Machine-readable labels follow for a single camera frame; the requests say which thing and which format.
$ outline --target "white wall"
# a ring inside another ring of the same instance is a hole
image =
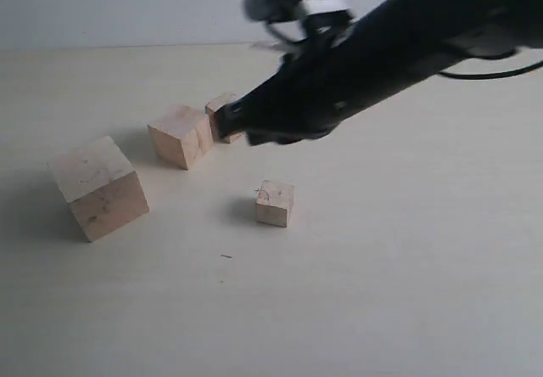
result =
[[[359,15],[383,0],[348,0]],[[241,0],[0,0],[0,49],[247,42]]]

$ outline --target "wooden cube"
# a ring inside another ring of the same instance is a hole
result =
[[[294,206],[294,186],[265,180],[256,199],[256,220],[287,227]]]
[[[148,125],[159,156],[182,169],[191,169],[213,147],[210,119],[186,105],[176,107]]]
[[[237,97],[238,96],[234,93],[224,93],[221,96],[215,98],[213,101],[211,101],[205,106],[205,112],[210,118],[211,131],[213,132],[213,138],[217,142],[219,142],[220,139],[219,139],[219,136],[217,135],[217,130],[216,130],[215,113],[223,105],[230,104],[231,102],[235,101]],[[241,136],[243,136],[242,133],[235,133],[229,137],[224,138],[222,142],[232,143]]]
[[[136,171],[110,137],[71,150],[48,165],[90,241],[149,211]]]

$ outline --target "large wooden cube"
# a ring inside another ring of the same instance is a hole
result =
[[[287,227],[294,207],[294,186],[265,180],[256,199],[256,220]]]
[[[186,105],[150,123],[148,130],[157,154],[185,170],[191,169],[213,147],[209,117]]]
[[[230,104],[237,98],[238,96],[234,93],[223,93],[221,96],[215,98],[213,101],[209,102],[205,106],[205,112],[210,117],[211,131],[213,132],[213,138],[215,139],[215,141],[220,141],[216,130],[215,113],[220,109],[220,107],[226,104]],[[224,138],[222,142],[232,143],[242,135],[242,133],[235,133],[229,137]]]
[[[136,171],[110,137],[71,150],[48,165],[90,241],[149,211]]]

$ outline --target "wooden block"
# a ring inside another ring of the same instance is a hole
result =
[[[90,241],[149,211],[136,171],[110,137],[71,150],[48,165]]]
[[[294,186],[265,180],[256,199],[256,220],[287,227],[294,206]]]
[[[159,156],[188,170],[213,147],[210,119],[186,105],[176,107],[148,125]]]
[[[238,96],[234,93],[224,93],[220,97],[215,98],[213,101],[211,101],[205,106],[205,112],[210,117],[210,124],[211,124],[211,131],[213,132],[213,138],[217,142],[220,141],[220,139],[218,138],[218,135],[216,132],[215,113],[223,105],[230,104],[231,102],[235,101],[237,97]],[[229,137],[226,137],[224,141],[222,142],[232,143],[241,136],[243,136],[242,133],[235,133]]]

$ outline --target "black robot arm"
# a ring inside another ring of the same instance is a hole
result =
[[[287,51],[283,66],[219,110],[219,133],[246,132],[252,145],[321,138],[344,119],[436,74],[475,79],[444,70],[465,59],[504,59],[521,47],[543,46],[542,4],[387,0],[354,21],[343,0],[245,0],[252,20],[272,30],[297,20],[306,36],[294,42],[276,35]]]

